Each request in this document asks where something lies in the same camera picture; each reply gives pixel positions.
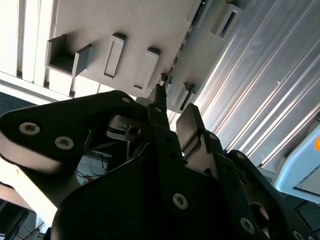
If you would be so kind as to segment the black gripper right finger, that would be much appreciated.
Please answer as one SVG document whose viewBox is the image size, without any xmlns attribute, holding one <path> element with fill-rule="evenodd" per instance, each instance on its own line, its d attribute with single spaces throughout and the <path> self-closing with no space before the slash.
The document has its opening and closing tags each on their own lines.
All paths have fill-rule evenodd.
<svg viewBox="0 0 320 240">
<path fill-rule="evenodd" d="M 238 150 L 225 152 L 219 138 L 206 130 L 196 105 L 190 103 L 176 122 L 187 166 L 208 171 L 218 181 L 229 240 L 316 240 L 317 234 Z"/>
</svg>

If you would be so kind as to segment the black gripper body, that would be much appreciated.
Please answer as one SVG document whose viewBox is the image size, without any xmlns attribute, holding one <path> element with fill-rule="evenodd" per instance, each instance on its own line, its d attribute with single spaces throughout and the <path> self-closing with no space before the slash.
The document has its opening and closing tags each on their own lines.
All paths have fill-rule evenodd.
<svg viewBox="0 0 320 240">
<path fill-rule="evenodd" d="M 127 163 L 72 192 L 53 240 L 263 240 L 242 204 L 229 206 L 207 173 L 154 159 Z"/>
</svg>

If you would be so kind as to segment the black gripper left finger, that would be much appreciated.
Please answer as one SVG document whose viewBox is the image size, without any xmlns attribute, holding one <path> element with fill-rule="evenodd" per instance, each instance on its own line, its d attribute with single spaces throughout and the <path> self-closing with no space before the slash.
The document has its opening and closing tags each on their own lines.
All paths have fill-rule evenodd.
<svg viewBox="0 0 320 240">
<path fill-rule="evenodd" d="M 178 159 L 178 139 L 169 130 L 166 90 L 133 100 L 113 90 L 9 111 L 0 117 L 0 184 L 7 198 L 35 211 L 188 212 L 185 193 L 156 167 Z M 111 154 L 111 173 L 87 186 L 73 182 L 81 158 L 97 149 Z"/>
</svg>

